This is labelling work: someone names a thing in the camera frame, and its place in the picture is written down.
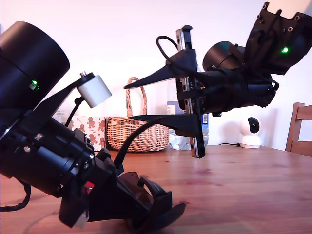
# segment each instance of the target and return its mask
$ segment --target wooden table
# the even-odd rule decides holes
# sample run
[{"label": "wooden table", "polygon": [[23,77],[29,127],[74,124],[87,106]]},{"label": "wooden table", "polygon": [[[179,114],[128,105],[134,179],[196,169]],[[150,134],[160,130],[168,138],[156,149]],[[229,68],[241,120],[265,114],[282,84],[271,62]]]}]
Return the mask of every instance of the wooden table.
[{"label": "wooden table", "polygon": [[[312,158],[261,147],[209,146],[203,159],[190,152],[128,154],[125,171],[137,171],[173,192],[184,215],[158,234],[312,233]],[[1,204],[24,198],[15,179],[1,177]],[[1,213],[1,234],[126,234],[123,220],[68,228],[58,220],[60,199],[32,190],[26,208]]]}]

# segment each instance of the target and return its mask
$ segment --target security camera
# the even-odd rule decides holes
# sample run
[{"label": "security camera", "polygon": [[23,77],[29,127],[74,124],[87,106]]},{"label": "security camera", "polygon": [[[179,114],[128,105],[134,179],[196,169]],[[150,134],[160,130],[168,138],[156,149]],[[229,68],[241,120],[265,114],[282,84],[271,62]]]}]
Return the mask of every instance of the security camera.
[{"label": "security camera", "polygon": [[261,139],[258,135],[261,123],[254,117],[246,118],[242,121],[241,133],[243,135],[240,146],[243,148],[260,148]]}]

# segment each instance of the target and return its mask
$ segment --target chair backrest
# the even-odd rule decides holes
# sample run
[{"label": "chair backrest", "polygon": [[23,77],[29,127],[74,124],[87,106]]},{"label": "chair backrest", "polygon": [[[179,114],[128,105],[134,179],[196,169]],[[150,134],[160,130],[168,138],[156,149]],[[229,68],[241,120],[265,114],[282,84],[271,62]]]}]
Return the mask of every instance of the chair backrest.
[{"label": "chair backrest", "polygon": [[312,105],[304,106],[304,103],[296,102],[293,105],[286,151],[312,157],[312,141],[299,141],[302,120],[312,120]]}]

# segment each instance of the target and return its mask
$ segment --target water bottle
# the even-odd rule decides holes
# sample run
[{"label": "water bottle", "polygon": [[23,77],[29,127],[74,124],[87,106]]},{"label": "water bottle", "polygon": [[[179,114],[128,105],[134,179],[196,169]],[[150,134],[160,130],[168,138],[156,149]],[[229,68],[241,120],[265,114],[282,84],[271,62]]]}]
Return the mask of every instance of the water bottle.
[{"label": "water bottle", "polygon": [[[176,95],[176,79],[171,79],[167,86],[167,114],[179,115],[185,112],[180,109]],[[208,114],[201,116],[201,127],[203,131],[205,147],[208,144]],[[175,150],[191,150],[190,138],[178,136],[173,129],[169,129],[169,146]]]}]

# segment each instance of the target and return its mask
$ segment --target gingerbread pattern box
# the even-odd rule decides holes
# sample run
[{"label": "gingerbread pattern box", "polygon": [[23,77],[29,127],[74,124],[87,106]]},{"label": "gingerbread pattern box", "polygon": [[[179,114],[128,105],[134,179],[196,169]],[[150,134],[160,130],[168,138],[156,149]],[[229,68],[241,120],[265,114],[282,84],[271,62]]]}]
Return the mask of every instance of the gingerbread pattern box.
[{"label": "gingerbread pattern box", "polygon": [[106,147],[106,120],[105,117],[74,116],[72,129],[78,128],[91,140],[94,151]]}]

